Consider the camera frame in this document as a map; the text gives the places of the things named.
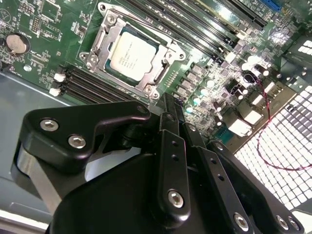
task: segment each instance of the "ram slot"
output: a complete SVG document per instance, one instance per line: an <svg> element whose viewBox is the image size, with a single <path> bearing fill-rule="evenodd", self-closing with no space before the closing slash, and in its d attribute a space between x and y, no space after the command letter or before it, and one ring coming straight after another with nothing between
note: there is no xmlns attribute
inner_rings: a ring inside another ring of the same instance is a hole
<svg viewBox="0 0 312 234"><path fill-rule="evenodd" d="M127 3L134 8L141 10L148 14L148 17L154 20L155 22L159 22L166 30L172 31L175 33L176 40L184 40L184 43L190 45L193 48L196 48L203 54L207 54L210 57L214 56L214 52L210 49L205 48L202 44L198 43L198 41L188 34L184 34L183 32L179 31L172 23L168 22L167 19L161 18L158 14L154 12L154 10L150 9L149 7L142 5L141 3L135 0L128 0Z"/></svg>
<svg viewBox="0 0 312 234"><path fill-rule="evenodd" d="M63 68L63 71L66 75L66 81L62 85L62 92L81 101L105 103L136 100L123 91L75 67Z"/></svg>
<svg viewBox="0 0 312 234"><path fill-rule="evenodd" d="M219 2L255 29L263 30L263 28L268 24L264 19L250 10L239 0L219 0Z"/></svg>
<svg viewBox="0 0 312 234"><path fill-rule="evenodd" d="M215 49L215 52L218 51L218 47L219 47L218 44L220 44L220 41L216 38L216 36L212 34L211 37L209 37L203 31L200 31L196 27L196 25L201 26L200 23L195 19L192 19L193 22L191 22L190 19L186 18L187 13L185 13L185 11L183 11L182 9L179 9L178 7L174 7L175 8L174 10L171 5L168 5L168 4L163 5L158 0L150 0L148 4L151 4L151 3L153 3L155 7L161 9L162 12L167 14L167 16L170 16L171 20L175 20L179 22L181 25L187 26L188 27L187 31L191 32L196 37L203 40L205 43L209 44L211 47Z"/></svg>
<svg viewBox="0 0 312 234"><path fill-rule="evenodd" d="M172 2L172 5L182 7L190 16L196 17L202 25L209 28L209 30L214 32L221 40L225 41L227 38L234 38L235 40L235 29L220 22L207 8L200 7L197 2L195 3L190 0L176 0Z"/></svg>

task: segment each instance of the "screw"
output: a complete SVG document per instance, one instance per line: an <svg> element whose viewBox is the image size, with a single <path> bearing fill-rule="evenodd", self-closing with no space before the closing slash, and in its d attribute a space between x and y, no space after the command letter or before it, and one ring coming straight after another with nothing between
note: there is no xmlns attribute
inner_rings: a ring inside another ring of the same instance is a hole
<svg viewBox="0 0 312 234"><path fill-rule="evenodd" d="M73 135L68 138L68 144L70 144L75 149L82 149L86 146L86 141L83 137L78 135Z"/></svg>
<svg viewBox="0 0 312 234"><path fill-rule="evenodd" d="M51 119L44 119L40 122L40 127L48 132L54 132L59 128L59 124Z"/></svg>
<svg viewBox="0 0 312 234"><path fill-rule="evenodd" d="M216 145L216 147L217 147L219 150L223 150L222 145L220 145L219 143L216 143L215 145Z"/></svg>
<svg viewBox="0 0 312 234"><path fill-rule="evenodd" d="M112 15L108 15L106 19L107 19L107 22L108 22L110 25L113 25L113 24L116 23L116 18L115 18L114 16L112 16Z"/></svg>
<svg viewBox="0 0 312 234"><path fill-rule="evenodd" d="M29 65L24 65L24 70L26 71L26 72L31 72L31 70L32 70L32 68L31 68L31 66L29 66Z"/></svg>
<svg viewBox="0 0 312 234"><path fill-rule="evenodd" d="M174 207L181 208L183 206L183 197L176 191L170 191L168 193L168 199Z"/></svg>
<svg viewBox="0 0 312 234"><path fill-rule="evenodd" d="M170 121L174 121L175 120L175 117L171 114L167 114L167 118L170 120Z"/></svg>
<svg viewBox="0 0 312 234"><path fill-rule="evenodd" d="M288 220L289 220L289 222L291 223L291 225L292 225L297 231L300 230L298 224L293 220L293 218L288 217Z"/></svg>
<svg viewBox="0 0 312 234"><path fill-rule="evenodd" d="M146 86L146 88L145 88L145 92L146 92L146 93L148 93L148 94L150 94L150 93L151 93L151 91L152 91L151 86L150 86L150 85Z"/></svg>
<svg viewBox="0 0 312 234"><path fill-rule="evenodd" d="M196 128L195 128L193 125L191 125L191 124L189 124L189 128L190 128L193 132L196 131Z"/></svg>
<svg viewBox="0 0 312 234"><path fill-rule="evenodd" d="M287 223L285 222L285 220L283 220L283 219L281 218L281 216L277 215L276 218L277 218L277 221L278 221L279 225L280 225L283 229L285 229L285 230L288 230L288 229L289 229Z"/></svg>
<svg viewBox="0 0 312 234"><path fill-rule="evenodd" d="M143 106L137 106L137 110L140 111L143 114L147 113L146 109Z"/></svg>
<svg viewBox="0 0 312 234"><path fill-rule="evenodd" d="M249 230L247 221L239 213L234 214L234 220L237 223L237 225L241 228L241 230L243 230L244 232L247 232Z"/></svg>

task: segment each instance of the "black metal arm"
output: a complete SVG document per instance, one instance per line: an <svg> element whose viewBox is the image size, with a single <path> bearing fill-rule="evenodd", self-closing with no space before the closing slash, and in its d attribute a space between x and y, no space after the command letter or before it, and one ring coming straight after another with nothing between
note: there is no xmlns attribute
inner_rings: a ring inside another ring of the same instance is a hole
<svg viewBox="0 0 312 234"><path fill-rule="evenodd" d="M141 153L86 182L103 153ZM53 215L47 234L303 234L300 222L220 142L207 148L165 94L36 110L22 124L11 174Z"/></svg>

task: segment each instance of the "mounting hole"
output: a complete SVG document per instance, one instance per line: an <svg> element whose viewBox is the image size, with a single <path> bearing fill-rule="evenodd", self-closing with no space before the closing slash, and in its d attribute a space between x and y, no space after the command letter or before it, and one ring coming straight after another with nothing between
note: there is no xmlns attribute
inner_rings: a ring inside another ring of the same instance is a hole
<svg viewBox="0 0 312 234"><path fill-rule="evenodd" d="M218 178L221 180L221 181L224 181L224 177L220 174L218 174Z"/></svg>
<svg viewBox="0 0 312 234"><path fill-rule="evenodd" d="M173 141L171 141L171 144L173 144L174 146L178 146L178 143L176 143L174 140Z"/></svg>
<svg viewBox="0 0 312 234"><path fill-rule="evenodd" d="M100 8L101 11L105 11L106 10L106 7L105 7L104 4L100 5L99 8Z"/></svg>
<svg viewBox="0 0 312 234"><path fill-rule="evenodd" d="M171 157L172 157L172 159L173 159L174 161L176 161L176 162L178 162L178 161L179 161L178 156L176 156L176 155L171 155Z"/></svg>

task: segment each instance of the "green circuit board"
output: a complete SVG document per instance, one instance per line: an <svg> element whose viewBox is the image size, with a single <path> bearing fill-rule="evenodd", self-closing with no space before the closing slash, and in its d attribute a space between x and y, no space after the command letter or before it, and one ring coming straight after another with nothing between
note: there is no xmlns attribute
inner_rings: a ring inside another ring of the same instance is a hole
<svg viewBox="0 0 312 234"><path fill-rule="evenodd" d="M12 65L12 73L47 92L55 82L59 66L72 65L141 102L155 104L157 98L138 95L112 79L91 73L79 58L81 52L90 51L97 37L103 22L103 14L98 9L101 3L119 6L141 19L142 25L177 41L185 58L171 64L156 90L159 96L167 92L183 98L184 106L192 107L191 113L185 109L186 119L204 136L218 129L213 102L224 104L220 114L240 102L225 87L231 79L240 79L240 63L246 55L257 55L272 64L271 69L278 69L274 61L288 49L300 31L312 28L311 7L307 0L300 0L300 4L297 0L280 0L275 2L281 6L278 11L260 0L242 0L241 3L266 22L261 29L217 0L0 0L0 37L5 39L11 33L19 33L30 43L29 52L19 56L12 54L4 43L0 47L0 60ZM140 24L132 18L127 20L132 25ZM141 27L147 34L149 30L142 25L137 28ZM222 38L234 43L243 41L243 44L234 49ZM227 62L229 53L235 58ZM195 74L198 80L185 88L181 84L193 72L194 65L202 71ZM214 81L213 87L206 87L208 78ZM275 77L267 79L276 81ZM206 87L209 94L203 95L200 87ZM246 87L250 94L255 89L252 85ZM77 104L84 103L66 92L62 95ZM195 105L194 97L199 97L206 105Z"/></svg>

